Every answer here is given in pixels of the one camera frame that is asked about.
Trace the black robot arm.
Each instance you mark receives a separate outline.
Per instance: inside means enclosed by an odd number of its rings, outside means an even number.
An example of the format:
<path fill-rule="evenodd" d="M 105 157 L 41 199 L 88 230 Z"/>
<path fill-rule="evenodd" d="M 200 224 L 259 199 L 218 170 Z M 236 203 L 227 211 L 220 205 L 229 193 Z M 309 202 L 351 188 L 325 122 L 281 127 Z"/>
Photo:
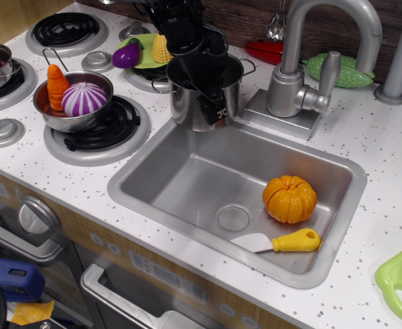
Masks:
<path fill-rule="evenodd" d="M 203 19 L 200 1 L 141 1 L 147 16 L 166 38 L 173 56 L 166 68 L 169 84 L 176 88 L 182 105 L 213 126 L 228 115 L 223 75 L 229 65 L 227 37 Z"/>

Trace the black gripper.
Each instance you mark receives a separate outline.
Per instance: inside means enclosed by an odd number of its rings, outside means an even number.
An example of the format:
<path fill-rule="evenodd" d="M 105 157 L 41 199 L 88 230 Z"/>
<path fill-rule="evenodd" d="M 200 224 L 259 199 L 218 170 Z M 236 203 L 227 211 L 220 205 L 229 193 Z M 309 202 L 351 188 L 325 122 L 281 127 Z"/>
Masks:
<path fill-rule="evenodd" d="M 173 50 L 188 81 L 201 93 L 197 97 L 201 114 L 209 125 L 227 116 L 221 93 L 221 79 L 228 65 L 229 42 L 220 29 L 201 29 L 200 39 Z"/>

